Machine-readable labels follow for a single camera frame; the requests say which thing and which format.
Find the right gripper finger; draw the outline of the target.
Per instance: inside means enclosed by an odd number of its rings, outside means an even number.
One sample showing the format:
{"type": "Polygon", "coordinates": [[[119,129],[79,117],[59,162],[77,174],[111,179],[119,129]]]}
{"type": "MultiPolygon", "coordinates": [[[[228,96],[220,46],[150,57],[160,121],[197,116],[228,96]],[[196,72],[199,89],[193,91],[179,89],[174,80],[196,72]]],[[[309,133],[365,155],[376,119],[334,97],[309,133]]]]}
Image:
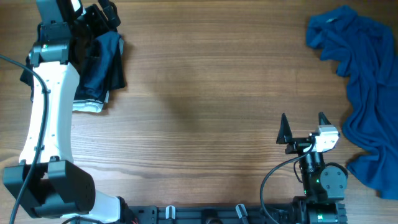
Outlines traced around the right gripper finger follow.
{"type": "Polygon", "coordinates": [[[318,123],[320,126],[331,125],[331,123],[329,122],[329,120],[327,119],[327,117],[323,112],[318,113],[318,123]]]}
{"type": "Polygon", "coordinates": [[[288,144],[292,142],[292,140],[293,140],[293,135],[290,129],[289,122],[287,120],[285,113],[282,113],[280,121],[280,129],[277,135],[276,143],[288,144]]]}

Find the black polo shirt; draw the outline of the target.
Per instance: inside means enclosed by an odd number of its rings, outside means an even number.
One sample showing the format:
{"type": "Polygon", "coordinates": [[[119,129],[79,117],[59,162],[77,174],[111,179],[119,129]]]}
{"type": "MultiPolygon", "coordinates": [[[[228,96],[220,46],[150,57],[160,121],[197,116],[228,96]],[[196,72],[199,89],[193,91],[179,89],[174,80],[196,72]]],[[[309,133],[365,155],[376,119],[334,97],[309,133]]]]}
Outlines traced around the black polo shirt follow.
{"type": "Polygon", "coordinates": [[[71,63],[80,72],[94,39],[94,33],[85,23],[40,23],[37,26],[37,40],[25,59],[25,65],[33,69],[44,62],[71,63]]]}

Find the blue polo shirt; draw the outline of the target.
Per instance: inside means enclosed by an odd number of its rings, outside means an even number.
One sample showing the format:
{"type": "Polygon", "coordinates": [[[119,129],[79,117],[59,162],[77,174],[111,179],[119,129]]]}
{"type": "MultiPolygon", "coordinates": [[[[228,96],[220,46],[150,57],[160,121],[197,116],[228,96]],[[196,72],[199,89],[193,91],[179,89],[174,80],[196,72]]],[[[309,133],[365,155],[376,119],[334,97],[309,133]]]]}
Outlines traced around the blue polo shirt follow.
{"type": "Polygon", "coordinates": [[[349,6],[312,16],[306,44],[321,49],[320,60],[335,60],[336,74],[348,77],[353,112],[342,131],[364,149],[347,165],[380,198],[397,199],[397,52],[388,26],[360,16],[349,6]]]}

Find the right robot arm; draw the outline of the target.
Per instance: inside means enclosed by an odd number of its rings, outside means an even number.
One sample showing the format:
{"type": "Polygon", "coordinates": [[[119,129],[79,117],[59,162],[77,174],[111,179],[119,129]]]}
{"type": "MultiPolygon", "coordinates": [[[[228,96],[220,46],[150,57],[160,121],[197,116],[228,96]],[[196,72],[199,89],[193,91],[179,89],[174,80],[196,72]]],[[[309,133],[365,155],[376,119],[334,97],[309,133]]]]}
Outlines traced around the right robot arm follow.
{"type": "Polygon", "coordinates": [[[339,202],[345,197],[348,171],[341,165],[326,163],[323,154],[334,149],[340,133],[326,116],[318,114],[319,125],[305,138],[295,138],[285,114],[281,116],[277,144],[285,144],[286,154],[296,154],[294,162],[300,168],[300,183],[304,196],[294,197],[285,223],[344,223],[347,221],[344,206],[339,202]]]}

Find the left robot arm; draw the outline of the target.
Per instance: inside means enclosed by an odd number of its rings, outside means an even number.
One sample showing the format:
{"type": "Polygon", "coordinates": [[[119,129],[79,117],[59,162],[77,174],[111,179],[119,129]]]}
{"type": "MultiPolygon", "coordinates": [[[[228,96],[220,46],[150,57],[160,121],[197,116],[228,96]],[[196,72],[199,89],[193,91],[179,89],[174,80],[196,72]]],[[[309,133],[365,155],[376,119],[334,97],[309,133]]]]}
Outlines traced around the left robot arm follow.
{"type": "Polygon", "coordinates": [[[96,189],[92,176],[75,165],[71,150],[75,93],[87,78],[107,74],[120,58],[121,21],[116,5],[98,1],[37,1],[38,38],[24,71],[32,79],[32,112],[24,148],[2,181],[18,209],[32,218],[65,223],[136,223],[121,197],[96,189]]]}

